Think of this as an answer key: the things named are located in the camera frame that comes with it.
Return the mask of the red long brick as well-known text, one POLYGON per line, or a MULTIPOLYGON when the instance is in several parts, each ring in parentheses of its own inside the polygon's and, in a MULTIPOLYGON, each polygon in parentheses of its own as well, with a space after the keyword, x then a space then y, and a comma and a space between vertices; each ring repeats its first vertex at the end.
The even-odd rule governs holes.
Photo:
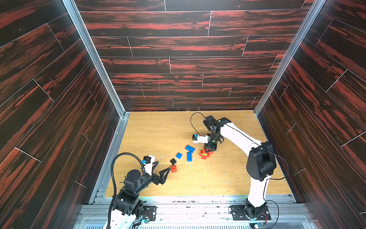
POLYGON ((213 153, 213 151, 206 151, 206 150, 201 150, 200 151, 200 156, 205 155, 205 156, 210 156, 213 153))

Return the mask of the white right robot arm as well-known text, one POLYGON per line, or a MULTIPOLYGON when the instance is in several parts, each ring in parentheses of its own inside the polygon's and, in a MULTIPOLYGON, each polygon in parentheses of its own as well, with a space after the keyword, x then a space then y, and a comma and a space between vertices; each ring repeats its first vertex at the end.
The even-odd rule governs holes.
POLYGON ((251 177, 247 205, 253 209, 263 207, 266 202, 266 182, 276 168, 275 156, 270 152, 272 144, 249 136, 225 117, 216 120, 210 115, 204 118, 203 124, 209 131, 204 136, 205 152, 216 151, 218 142, 223 139, 230 140, 247 155, 246 170, 251 177))

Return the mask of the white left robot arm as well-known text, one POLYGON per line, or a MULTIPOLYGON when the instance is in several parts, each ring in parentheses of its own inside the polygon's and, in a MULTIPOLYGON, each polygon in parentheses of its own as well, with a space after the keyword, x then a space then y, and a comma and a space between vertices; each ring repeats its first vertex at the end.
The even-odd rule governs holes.
POLYGON ((128 229, 133 223, 144 215, 143 202, 139 195, 151 183, 155 185, 164 184, 168 177, 170 168, 166 168, 157 174, 142 175, 139 170, 128 172, 124 187, 116 194, 108 209, 108 219, 105 229, 128 229))

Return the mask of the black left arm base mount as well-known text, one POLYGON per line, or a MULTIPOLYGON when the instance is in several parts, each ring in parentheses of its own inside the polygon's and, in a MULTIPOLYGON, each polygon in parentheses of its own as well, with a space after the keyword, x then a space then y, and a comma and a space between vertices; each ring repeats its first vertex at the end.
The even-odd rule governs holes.
POLYGON ((150 222, 155 221, 157 215, 157 207, 156 206, 143 206, 141 210, 141 215, 139 218, 137 218, 138 221, 142 222, 150 222))

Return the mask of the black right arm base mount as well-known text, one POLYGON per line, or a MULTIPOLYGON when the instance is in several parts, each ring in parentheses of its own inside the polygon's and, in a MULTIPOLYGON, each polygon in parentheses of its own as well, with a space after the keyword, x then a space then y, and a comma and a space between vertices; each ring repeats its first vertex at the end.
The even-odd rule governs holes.
POLYGON ((245 205, 231 205, 229 208, 229 213, 232 215, 234 221, 239 220, 271 220, 271 215, 269 213, 267 202, 260 207, 255 207, 252 205, 248 199, 246 199, 245 205))

